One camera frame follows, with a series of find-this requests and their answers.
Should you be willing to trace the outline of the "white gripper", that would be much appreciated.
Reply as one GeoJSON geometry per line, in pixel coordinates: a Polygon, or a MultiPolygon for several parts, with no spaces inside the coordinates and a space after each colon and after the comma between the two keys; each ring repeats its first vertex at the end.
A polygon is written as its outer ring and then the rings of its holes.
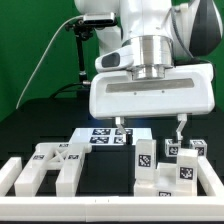
{"type": "Polygon", "coordinates": [[[89,110],[96,119],[115,118],[123,143],[130,144],[125,118],[176,116],[176,141],[183,140],[187,115],[207,114],[215,106],[210,63],[177,66],[163,79],[133,81],[127,71],[105,72],[91,83],[89,110]]]}

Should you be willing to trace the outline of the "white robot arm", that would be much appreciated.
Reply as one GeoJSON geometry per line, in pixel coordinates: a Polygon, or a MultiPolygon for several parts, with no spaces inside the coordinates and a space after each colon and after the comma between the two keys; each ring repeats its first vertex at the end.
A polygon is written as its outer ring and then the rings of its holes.
{"type": "Polygon", "coordinates": [[[189,115],[215,105],[213,65],[200,58],[222,40],[214,0],[74,0],[83,25],[96,30],[100,56],[89,109],[97,119],[176,116],[176,141],[189,115]]]}

